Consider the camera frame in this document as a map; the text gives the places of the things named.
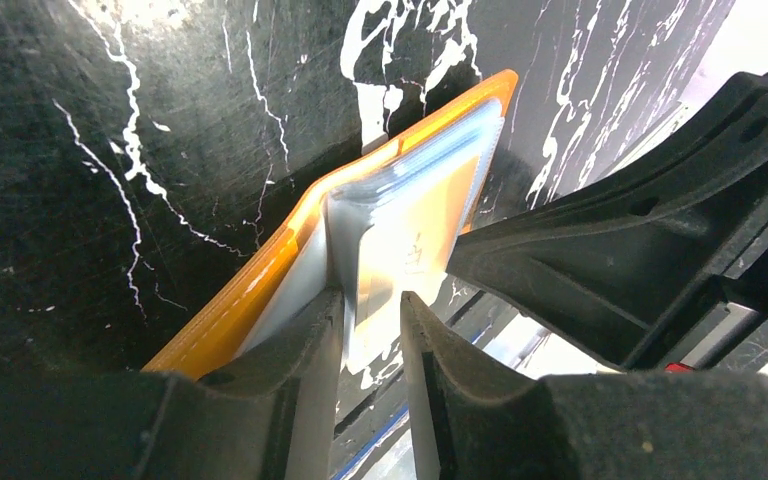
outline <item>red object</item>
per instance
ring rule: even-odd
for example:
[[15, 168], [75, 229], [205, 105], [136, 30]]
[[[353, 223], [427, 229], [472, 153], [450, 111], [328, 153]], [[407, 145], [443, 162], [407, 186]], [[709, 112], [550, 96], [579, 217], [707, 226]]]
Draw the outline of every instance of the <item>red object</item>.
[[667, 368], [665, 368], [664, 370], [666, 370], [668, 372], [673, 372], [673, 373], [685, 373], [685, 372], [692, 372], [693, 371], [693, 369], [691, 367], [688, 367], [687, 365], [685, 365], [683, 363], [671, 363], [671, 364], [667, 365]]

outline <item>marble table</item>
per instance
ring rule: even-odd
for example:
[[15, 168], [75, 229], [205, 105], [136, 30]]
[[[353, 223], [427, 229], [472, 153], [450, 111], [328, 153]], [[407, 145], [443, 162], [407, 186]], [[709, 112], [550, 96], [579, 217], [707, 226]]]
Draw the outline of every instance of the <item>marble table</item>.
[[[504, 68], [477, 223], [593, 182], [731, 3], [0, 0], [0, 374], [140, 368], [306, 185]], [[397, 347], [344, 375], [338, 420]]]

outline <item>black and white marble floor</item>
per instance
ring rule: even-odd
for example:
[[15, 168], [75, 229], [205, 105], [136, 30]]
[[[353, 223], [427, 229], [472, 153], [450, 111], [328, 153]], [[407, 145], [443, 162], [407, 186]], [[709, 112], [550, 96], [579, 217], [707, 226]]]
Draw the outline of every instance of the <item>black and white marble floor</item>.
[[[139, 368], [313, 179], [503, 68], [521, 83], [478, 223], [587, 185], [730, 6], [0, 0], [0, 373]], [[450, 279], [435, 308], [474, 292]]]

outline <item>orange folder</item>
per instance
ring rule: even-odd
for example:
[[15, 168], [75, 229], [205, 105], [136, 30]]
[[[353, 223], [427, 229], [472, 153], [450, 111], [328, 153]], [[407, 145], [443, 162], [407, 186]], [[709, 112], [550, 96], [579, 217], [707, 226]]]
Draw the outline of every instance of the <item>orange folder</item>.
[[174, 370], [197, 379], [230, 362], [310, 238], [329, 191], [387, 165], [486, 100], [497, 98], [504, 114], [516, 83], [515, 72], [498, 73], [374, 152], [314, 182], [254, 257], [143, 370]]

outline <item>blue line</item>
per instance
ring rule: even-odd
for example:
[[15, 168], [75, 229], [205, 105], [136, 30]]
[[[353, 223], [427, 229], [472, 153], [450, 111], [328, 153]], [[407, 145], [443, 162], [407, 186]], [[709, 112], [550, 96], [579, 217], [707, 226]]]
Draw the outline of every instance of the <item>blue line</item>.
[[404, 418], [408, 414], [408, 406], [405, 405], [402, 407], [401, 410], [399, 410], [396, 415], [393, 416], [393, 418], [390, 419], [384, 426], [379, 430], [378, 434], [376, 434], [372, 439], [369, 440], [369, 442], [366, 443], [366, 445], [363, 446], [363, 448], [357, 453], [357, 455], [352, 458], [348, 464], [346, 464], [345, 467], [343, 467], [342, 470], [337, 472], [336, 475], [332, 477], [333, 480], [343, 480], [345, 476], [349, 473], [349, 471], [355, 467], [355, 465], [360, 462], [360, 460], [363, 458], [364, 455], [366, 455], [367, 452], [372, 450], [372, 448], [375, 446], [376, 443], [378, 443], [379, 440], [381, 440], [382, 437], [384, 437], [387, 433], [390, 432], [390, 430], [393, 429], [393, 427], [396, 426], [396, 423], [398, 423], [402, 418]]

